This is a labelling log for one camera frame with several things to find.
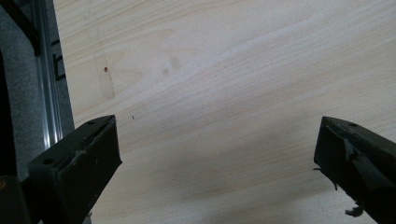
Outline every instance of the black plastic part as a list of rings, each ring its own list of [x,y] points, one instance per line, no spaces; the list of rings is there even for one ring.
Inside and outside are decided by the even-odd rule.
[[[16,176],[0,176],[0,223],[31,224]]]
[[[0,176],[17,175],[14,133],[12,129],[11,108],[9,106],[6,71],[0,50],[0,116],[2,122],[2,146],[0,148]]]
[[[61,61],[61,60],[63,60],[63,59],[64,59],[64,56],[62,56],[62,55],[59,56],[59,57],[56,57],[55,54],[52,54],[53,73],[54,73],[54,75],[55,75],[55,80],[56,80],[56,81],[62,80],[63,78],[66,77],[66,74],[59,75],[59,66],[58,66],[58,63],[59,63],[59,61]]]
[[[21,183],[24,199],[26,201],[26,206],[29,210],[29,218],[32,223],[38,223],[41,220],[41,214],[44,207],[44,204],[42,202],[42,198],[40,194],[38,193],[39,190],[37,190],[31,181],[30,177],[27,177],[23,182]]]
[[[25,33],[35,50],[35,56],[40,55],[40,34],[33,24],[23,14],[17,4],[12,0],[1,0],[1,6]]]
[[[114,116],[86,122],[28,165],[45,224],[80,224],[120,166]]]
[[[323,117],[314,162],[378,223],[396,223],[396,144],[360,125]]]

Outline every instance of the wooden table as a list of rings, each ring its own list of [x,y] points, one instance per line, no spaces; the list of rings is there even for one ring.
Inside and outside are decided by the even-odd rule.
[[[118,120],[93,223],[374,223],[312,169],[322,116],[396,141],[396,2],[56,0],[76,126]]]

